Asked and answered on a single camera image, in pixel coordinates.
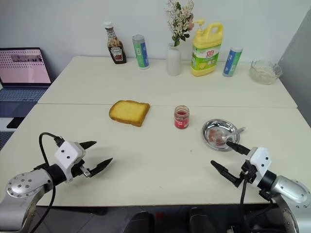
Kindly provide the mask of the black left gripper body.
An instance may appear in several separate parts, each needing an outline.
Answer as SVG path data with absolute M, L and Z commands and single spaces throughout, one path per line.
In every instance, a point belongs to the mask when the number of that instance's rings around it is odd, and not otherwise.
M 73 178 L 80 175 L 84 175 L 85 177 L 91 177 L 90 171 L 84 167 L 84 156 L 85 154 L 82 154 L 81 156 L 78 156 L 76 159 L 73 160 L 73 166 L 71 168 L 71 174 Z

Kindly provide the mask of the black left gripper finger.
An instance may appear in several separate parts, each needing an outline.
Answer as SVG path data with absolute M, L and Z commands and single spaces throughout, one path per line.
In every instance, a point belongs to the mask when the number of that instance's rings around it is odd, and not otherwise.
M 97 175 L 98 173 L 100 173 L 101 171 L 103 171 L 111 162 L 112 162 L 113 158 L 107 159 L 99 164 L 97 164 L 97 166 L 91 170 L 88 170 L 90 173 L 90 177 L 93 177 L 95 175 Z
M 87 142 L 82 142 L 82 143 L 79 143 L 79 145 L 84 149 L 88 149 L 90 147 L 92 147 L 93 145 L 95 145 L 97 142 L 96 141 L 87 141 Z

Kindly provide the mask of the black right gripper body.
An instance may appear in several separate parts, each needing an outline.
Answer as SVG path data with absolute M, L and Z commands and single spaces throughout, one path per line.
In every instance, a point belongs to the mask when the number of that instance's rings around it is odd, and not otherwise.
M 246 159 L 241 169 L 242 171 L 240 173 L 240 183 L 246 180 L 248 183 L 252 184 L 257 177 L 256 166 L 252 165 L 249 159 Z

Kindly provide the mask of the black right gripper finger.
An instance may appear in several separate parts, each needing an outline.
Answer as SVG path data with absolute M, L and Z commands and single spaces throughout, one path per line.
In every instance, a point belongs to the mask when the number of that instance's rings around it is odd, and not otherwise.
M 215 162 L 214 160 L 210 161 L 211 165 L 227 180 L 234 184 L 235 187 L 239 187 L 241 184 L 241 179 L 232 175 L 227 168 L 221 164 Z
M 237 143 L 234 143 L 234 142 L 231 142 L 231 141 L 227 141 L 227 145 L 232 148 L 234 151 L 240 153 L 240 154 L 243 154 L 243 155 L 248 155 L 248 153 L 250 152 L 250 149 L 240 145 L 240 144 L 237 144 Z

